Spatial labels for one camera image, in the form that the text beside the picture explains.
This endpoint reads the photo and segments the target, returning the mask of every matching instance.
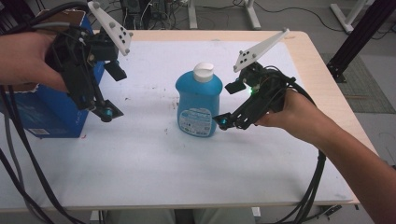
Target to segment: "pump cap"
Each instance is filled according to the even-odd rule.
[[[212,63],[198,63],[194,67],[194,79],[199,82],[212,80],[214,67]]]

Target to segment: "blue box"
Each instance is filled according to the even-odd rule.
[[[79,21],[78,25],[91,30],[90,23],[82,11],[70,11],[61,19],[51,21]],[[98,62],[94,75],[99,83],[105,62]],[[88,116],[87,110],[78,110],[76,104],[65,92],[38,85],[32,91],[15,93],[17,107],[23,128],[39,138],[76,138],[79,137]]]

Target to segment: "blue bottle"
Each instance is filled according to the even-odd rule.
[[[219,114],[221,80],[213,74],[213,64],[198,63],[176,82],[180,94],[177,123],[181,131],[197,137],[210,137],[216,130],[212,119]]]

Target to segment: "metal stand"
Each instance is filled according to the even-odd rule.
[[[344,13],[341,11],[340,7],[337,4],[330,4],[330,8],[332,12],[335,14],[335,17],[340,21],[341,25],[346,30],[347,34],[350,34],[353,31],[352,22],[356,19],[361,9],[367,3],[368,0],[359,0],[352,10],[349,12],[347,17],[344,16]]]
[[[396,0],[376,0],[368,8],[356,28],[327,63],[336,82],[346,82],[344,71],[395,8]]]
[[[247,10],[248,17],[250,18],[253,30],[261,30],[259,19],[257,18],[256,11],[253,8],[254,0],[245,0],[245,9]]]
[[[197,15],[195,14],[194,0],[189,0],[188,10],[189,10],[190,29],[197,30],[198,23],[197,23]]]
[[[261,30],[259,19],[257,18],[256,11],[253,8],[254,0],[244,0],[245,9],[247,10],[248,17],[253,26],[253,30]],[[194,0],[189,0],[188,3],[188,11],[189,11],[189,21],[190,21],[190,29],[196,30],[198,29],[197,17],[195,14],[195,4]]]

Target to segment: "floor mat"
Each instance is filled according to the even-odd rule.
[[[334,54],[322,53],[320,56],[323,62],[327,64]],[[392,104],[379,88],[359,56],[349,64],[343,74],[346,78],[346,83],[337,84],[353,112],[396,114]]]

